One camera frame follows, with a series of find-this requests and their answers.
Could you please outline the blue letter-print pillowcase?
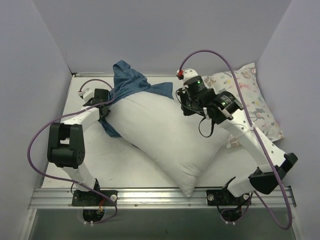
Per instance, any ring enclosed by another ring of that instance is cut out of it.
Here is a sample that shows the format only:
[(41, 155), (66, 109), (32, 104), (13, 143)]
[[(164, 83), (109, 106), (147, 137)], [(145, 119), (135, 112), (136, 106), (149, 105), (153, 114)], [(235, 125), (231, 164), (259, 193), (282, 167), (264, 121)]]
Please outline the blue letter-print pillowcase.
[(120, 60), (113, 65), (115, 95), (110, 106), (110, 115), (100, 120), (105, 132), (113, 138), (123, 137), (131, 141), (164, 128), (168, 114), (173, 113), (177, 103), (173, 99), (173, 84), (163, 82), (150, 84), (147, 77)]

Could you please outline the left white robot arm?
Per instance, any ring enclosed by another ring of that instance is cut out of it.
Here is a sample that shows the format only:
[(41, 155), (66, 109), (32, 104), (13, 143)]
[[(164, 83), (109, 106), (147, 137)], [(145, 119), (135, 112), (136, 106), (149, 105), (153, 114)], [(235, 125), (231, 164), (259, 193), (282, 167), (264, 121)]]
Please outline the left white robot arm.
[(98, 180), (92, 176), (84, 160), (86, 155), (84, 132), (95, 122), (105, 118), (111, 101), (110, 92), (89, 88), (79, 93), (84, 100), (79, 113), (63, 122), (52, 123), (49, 127), (47, 159), (67, 173), (83, 194), (83, 200), (90, 206), (101, 201)]

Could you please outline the white pillow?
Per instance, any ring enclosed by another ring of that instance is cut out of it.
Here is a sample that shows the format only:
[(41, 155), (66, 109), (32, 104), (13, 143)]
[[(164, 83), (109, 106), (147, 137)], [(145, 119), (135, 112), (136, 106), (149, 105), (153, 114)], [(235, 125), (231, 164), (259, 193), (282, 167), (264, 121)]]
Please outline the white pillow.
[(101, 125), (109, 136), (123, 138), (146, 153), (189, 197), (230, 136), (205, 120), (201, 130), (212, 136), (203, 137), (201, 119), (197, 114), (184, 116), (173, 99), (142, 91), (114, 103)]

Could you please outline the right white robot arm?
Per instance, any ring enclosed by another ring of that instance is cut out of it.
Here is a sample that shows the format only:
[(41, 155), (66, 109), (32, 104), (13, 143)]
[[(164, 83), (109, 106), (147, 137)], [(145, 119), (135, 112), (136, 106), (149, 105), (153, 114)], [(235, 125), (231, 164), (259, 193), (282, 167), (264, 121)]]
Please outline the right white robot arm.
[(270, 194), (298, 161), (294, 153), (286, 153), (274, 145), (256, 126), (250, 124), (244, 106), (230, 92), (215, 93), (207, 88), (199, 75), (181, 76), (183, 87), (178, 89), (183, 114), (199, 114), (211, 124), (227, 130), (257, 164), (248, 176), (234, 177), (225, 184), (222, 200), (232, 205), (247, 193)]

